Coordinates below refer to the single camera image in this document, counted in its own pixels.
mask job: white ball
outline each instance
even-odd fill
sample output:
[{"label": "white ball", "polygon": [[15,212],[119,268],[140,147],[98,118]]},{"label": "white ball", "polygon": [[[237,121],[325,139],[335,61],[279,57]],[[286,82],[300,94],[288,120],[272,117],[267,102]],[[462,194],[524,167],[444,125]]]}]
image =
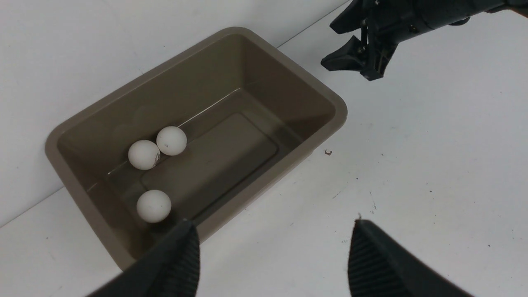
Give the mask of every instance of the white ball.
[{"label": "white ball", "polygon": [[156,144],[162,153],[175,156],[181,154],[187,146],[187,136],[178,127],[165,127],[159,131]]},{"label": "white ball", "polygon": [[160,156],[158,146],[148,140],[136,141],[128,149],[128,160],[132,166],[141,170],[149,170],[156,166]]},{"label": "white ball", "polygon": [[159,190],[146,191],[136,204],[139,217],[146,222],[156,223],[164,220],[171,212],[171,200]]}]

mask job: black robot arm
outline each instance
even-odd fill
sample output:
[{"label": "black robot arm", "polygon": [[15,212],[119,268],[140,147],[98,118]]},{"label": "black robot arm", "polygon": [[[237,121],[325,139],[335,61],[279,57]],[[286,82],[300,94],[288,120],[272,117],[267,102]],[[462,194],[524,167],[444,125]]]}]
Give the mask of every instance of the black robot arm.
[{"label": "black robot arm", "polygon": [[514,10],[528,17],[528,0],[354,0],[331,24],[343,34],[361,29],[322,61],[326,69],[383,77],[398,43],[445,25],[463,25],[481,12]]}]

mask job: plastic bin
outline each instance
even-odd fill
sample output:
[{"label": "plastic bin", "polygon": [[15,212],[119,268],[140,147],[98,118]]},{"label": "plastic bin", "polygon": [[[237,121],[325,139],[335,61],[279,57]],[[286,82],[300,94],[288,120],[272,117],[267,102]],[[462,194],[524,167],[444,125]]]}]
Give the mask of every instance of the plastic bin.
[{"label": "plastic bin", "polygon": [[[343,100],[276,48],[229,28],[66,120],[46,154],[109,254],[126,269],[182,219],[205,240],[307,157],[346,120]],[[186,150],[151,170],[128,148],[179,126]],[[148,224],[136,212],[146,190],[171,198]]]}]

